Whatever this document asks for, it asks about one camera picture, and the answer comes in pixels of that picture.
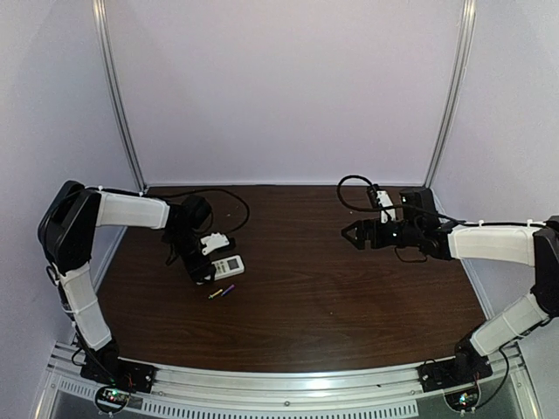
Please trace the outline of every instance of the white remote control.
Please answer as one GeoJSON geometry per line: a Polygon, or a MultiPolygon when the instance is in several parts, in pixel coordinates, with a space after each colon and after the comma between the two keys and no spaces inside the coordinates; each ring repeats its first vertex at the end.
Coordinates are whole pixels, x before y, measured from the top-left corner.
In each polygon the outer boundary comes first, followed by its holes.
{"type": "Polygon", "coordinates": [[[234,275],[238,275],[239,273],[243,273],[245,271],[243,259],[241,259],[239,255],[231,256],[230,258],[215,260],[211,264],[216,267],[216,281],[218,281],[219,279],[225,279],[234,275]]]}

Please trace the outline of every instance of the wooden table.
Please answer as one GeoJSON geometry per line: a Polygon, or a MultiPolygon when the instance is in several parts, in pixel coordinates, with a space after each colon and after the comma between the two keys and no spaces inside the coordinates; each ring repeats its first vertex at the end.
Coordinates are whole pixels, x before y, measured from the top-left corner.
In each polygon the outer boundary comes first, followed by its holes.
{"type": "MultiPolygon", "coordinates": [[[[241,276],[194,285],[180,259],[164,265],[169,247],[161,232],[128,229],[99,293],[123,356],[247,372],[385,367],[451,355],[484,320],[460,262],[404,264],[392,249],[358,251],[342,239],[342,227],[371,214],[343,208],[335,188],[228,189],[252,211],[233,235],[231,254],[246,266],[241,276]],[[233,283],[228,296],[208,300],[233,283]]],[[[366,204],[363,188],[348,187],[346,195],[366,204]]],[[[204,196],[217,230],[243,218],[227,195],[204,196]]]]}

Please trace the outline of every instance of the metal extrusion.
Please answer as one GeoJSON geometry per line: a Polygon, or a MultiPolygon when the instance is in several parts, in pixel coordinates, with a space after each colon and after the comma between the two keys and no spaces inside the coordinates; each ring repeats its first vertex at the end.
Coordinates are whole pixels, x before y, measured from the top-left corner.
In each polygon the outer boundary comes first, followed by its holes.
{"type": "Polygon", "coordinates": [[[93,16],[95,26],[99,35],[101,48],[101,57],[105,67],[105,75],[107,76],[107,84],[111,103],[113,105],[114,117],[116,125],[121,135],[122,145],[127,156],[132,176],[134,177],[136,188],[139,191],[146,190],[146,183],[141,173],[138,155],[136,154],[132,136],[128,126],[126,113],[124,112],[124,104],[122,103],[121,89],[116,75],[116,67],[114,65],[113,51],[111,48],[111,39],[109,37],[107,11],[105,9],[105,0],[93,0],[93,16]]]}
{"type": "Polygon", "coordinates": [[[473,28],[475,26],[476,0],[465,0],[462,10],[456,57],[452,69],[451,84],[446,97],[445,111],[438,130],[437,142],[433,150],[429,170],[425,177],[425,187],[430,188],[437,174],[438,166],[445,150],[445,144],[451,131],[452,119],[458,105],[460,87],[466,74],[466,66],[472,47],[473,28]]]}
{"type": "MultiPolygon", "coordinates": [[[[72,363],[75,351],[76,346],[55,345],[35,402],[35,419],[52,417],[60,392],[93,404],[94,391],[100,384],[79,376],[80,367],[72,363]]],[[[521,353],[518,347],[510,347],[506,354],[522,417],[537,419],[537,400],[521,353]]],[[[75,357],[78,365],[83,359],[83,354],[75,357]]],[[[500,355],[492,354],[489,360],[494,374],[480,382],[500,380],[505,373],[500,355]]],[[[421,363],[306,374],[235,373],[152,365],[156,372],[151,394],[135,394],[127,407],[130,412],[149,417],[335,419],[345,414],[347,419],[404,419],[418,416],[417,403],[422,398],[444,394],[442,390],[422,391],[417,372],[421,363]]]]}

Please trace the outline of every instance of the white wall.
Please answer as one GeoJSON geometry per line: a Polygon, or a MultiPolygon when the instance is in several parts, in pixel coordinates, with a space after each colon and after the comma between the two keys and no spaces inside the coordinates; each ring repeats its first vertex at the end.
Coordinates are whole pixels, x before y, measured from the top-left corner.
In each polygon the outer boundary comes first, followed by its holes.
{"type": "MultiPolygon", "coordinates": [[[[91,2],[0,7],[0,417],[27,418],[69,319],[45,275],[37,225],[67,179],[133,188],[114,122],[91,2]]],[[[97,236],[93,275],[118,230],[97,236]]]]}
{"type": "Polygon", "coordinates": [[[147,183],[422,183],[462,4],[108,1],[147,183]]]}
{"type": "MultiPolygon", "coordinates": [[[[559,2],[478,2],[472,54],[434,190],[470,220],[559,214],[559,2]]],[[[527,292],[533,270],[475,261],[497,313],[527,292]]],[[[548,419],[557,418],[559,322],[521,343],[548,419]]]]}

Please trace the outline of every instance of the white object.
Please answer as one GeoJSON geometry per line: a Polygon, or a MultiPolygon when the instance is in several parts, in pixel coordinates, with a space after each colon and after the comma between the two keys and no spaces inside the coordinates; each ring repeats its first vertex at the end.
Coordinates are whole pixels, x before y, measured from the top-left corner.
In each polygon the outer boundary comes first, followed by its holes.
{"type": "Polygon", "coordinates": [[[202,254],[207,256],[217,249],[228,246],[229,238],[227,238],[225,234],[212,233],[209,236],[202,237],[200,239],[200,243],[202,243],[202,246],[204,247],[202,249],[202,254]]]}
{"type": "Polygon", "coordinates": [[[241,259],[239,255],[231,256],[230,258],[219,259],[212,262],[211,264],[216,267],[216,281],[218,281],[219,279],[233,277],[245,271],[243,259],[241,259]]]}
{"type": "Polygon", "coordinates": [[[105,323],[93,290],[89,263],[67,272],[66,275],[58,274],[74,320],[86,344],[95,351],[101,349],[111,340],[111,331],[105,323]]]}
{"type": "Polygon", "coordinates": [[[100,191],[97,227],[127,225],[162,229],[169,217],[169,205],[161,199],[129,196],[100,191]]]}
{"type": "MultiPolygon", "coordinates": [[[[378,190],[376,192],[376,198],[378,198],[378,202],[383,206],[383,207],[391,207],[392,205],[394,205],[392,203],[392,200],[390,199],[388,192],[386,192],[385,190],[378,190]]],[[[393,220],[396,220],[396,210],[395,209],[385,209],[383,211],[381,211],[381,223],[386,223],[389,221],[388,215],[386,214],[388,212],[388,214],[390,214],[390,216],[392,217],[393,220]]]]}
{"type": "Polygon", "coordinates": [[[534,266],[534,238],[537,227],[456,227],[448,235],[451,256],[504,260],[534,266]]]}
{"type": "Polygon", "coordinates": [[[489,355],[510,340],[523,338],[523,333],[547,319],[549,316],[539,307],[534,294],[529,292],[485,322],[473,333],[470,341],[478,354],[489,355]]]}

